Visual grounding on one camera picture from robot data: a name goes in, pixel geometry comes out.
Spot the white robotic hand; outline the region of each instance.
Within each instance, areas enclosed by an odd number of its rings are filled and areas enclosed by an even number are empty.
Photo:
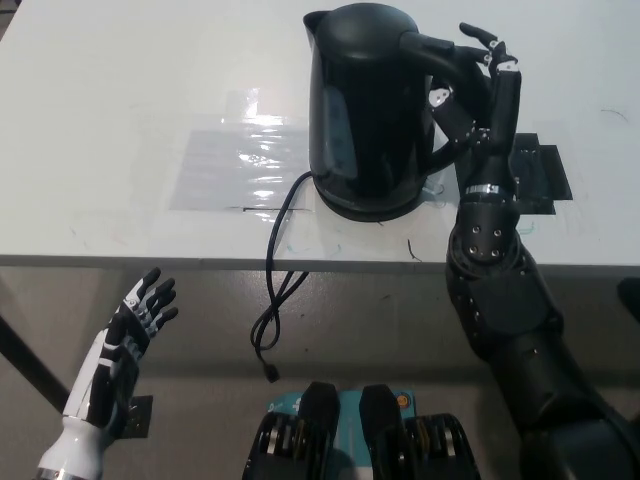
[[[175,307],[165,309],[176,297],[175,281],[152,288],[159,278],[159,268],[147,273],[96,336],[67,400],[64,431],[40,460],[37,479],[101,478],[104,450],[127,423],[138,362],[151,339],[178,314]]]

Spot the table leg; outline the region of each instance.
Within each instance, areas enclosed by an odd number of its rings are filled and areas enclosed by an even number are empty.
[[[0,353],[62,414],[69,390],[0,316]]]

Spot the gray floor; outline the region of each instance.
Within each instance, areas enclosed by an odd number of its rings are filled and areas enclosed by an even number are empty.
[[[0,269],[0,312],[68,385],[96,331],[139,272]],[[459,417],[483,478],[518,478],[518,438],[496,385],[471,354],[433,275],[312,274],[283,308],[269,355],[283,380],[264,380],[249,330],[266,305],[257,272],[167,272],[179,318],[151,346],[138,394],[155,397],[147,440],[121,441],[105,478],[240,478],[270,398],[310,380],[339,388],[388,382],[413,388],[420,413]],[[615,297],[617,279],[550,278],[567,314],[566,339],[606,398],[625,415],[640,406],[638,325]],[[30,478],[60,419],[0,358],[0,472]]]

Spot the power cord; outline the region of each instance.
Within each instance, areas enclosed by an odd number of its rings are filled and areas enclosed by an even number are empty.
[[[309,272],[302,272],[298,279],[291,285],[291,287],[287,290],[287,286],[289,282],[293,278],[293,275],[296,272],[287,272],[287,275],[284,277],[284,281],[280,288],[278,289],[278,293],[276,294],[273,289],[273,251],[275,250],[276,240],[278,238],[278,231],[280,230],[280,225],[282,224],[282,220],[289,210],[289,205],[295,196],[298,187],[304,182],[307,178],[311,176],[311,172],[306,172],[300,175],[298,179],[291,186],[291,190],[287,194],[284,202],[282,203],[282,207],[280,207],[280,211],[278,212],[278,216],[276,217],[276,221],[273,224],[273,228],[271,229],[271,237],[269,237],[269,245],[267,246],[267,258],[266,258],[266,275],[267,275],[267,290],[269,291],[269,299],[271,301],[271,305],[264,311],[262,315],[256,320],[253,324],[253,328],[251,329],[251,345],[256,351],[256,356],[258,360],[262,363],[262,367],[264,369],[264,374],[269,380],[270,383],[274,383],[280,379],[280,373],[275,365],[271,363],[267,363],[264,358],[262,358],[262,352],[271,350],[275,347],[276,343],[278,343],[278,339],[280,338],[280,312],[278,308],[295,292],[302,282],[304,282],[305,278],[309,275]],[[271,320],[275,323],[275,333],[273,336],[273,340],[269,342],[268,345],[262,345],[262,337],[264,336],[264,332],[267,329],[267,326],[271,322]]]

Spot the clear plastic sheet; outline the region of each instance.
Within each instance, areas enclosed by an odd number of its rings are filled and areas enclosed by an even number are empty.
[[[234,92],[215,127],[191,132],[171,209],[280,208],[309,169],[309,131],[305,121],[259,114],[258,98],[258,89]]]

